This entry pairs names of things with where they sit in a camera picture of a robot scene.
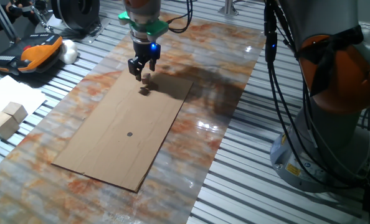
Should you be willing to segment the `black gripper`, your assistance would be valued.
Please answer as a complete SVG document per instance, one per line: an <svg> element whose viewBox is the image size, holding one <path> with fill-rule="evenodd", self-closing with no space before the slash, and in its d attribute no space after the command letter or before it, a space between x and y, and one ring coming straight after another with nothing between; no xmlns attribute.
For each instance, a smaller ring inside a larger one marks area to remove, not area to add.
<svg viewBox="0 0 370 224"><path fill-rule="evenodd" d="M140 82L143 69L140 59L149 61L149 69L155 71L156 61L160 59L161 46L156 42L133 42L133 48L135 57L128 60L128 70Z"/></svg>

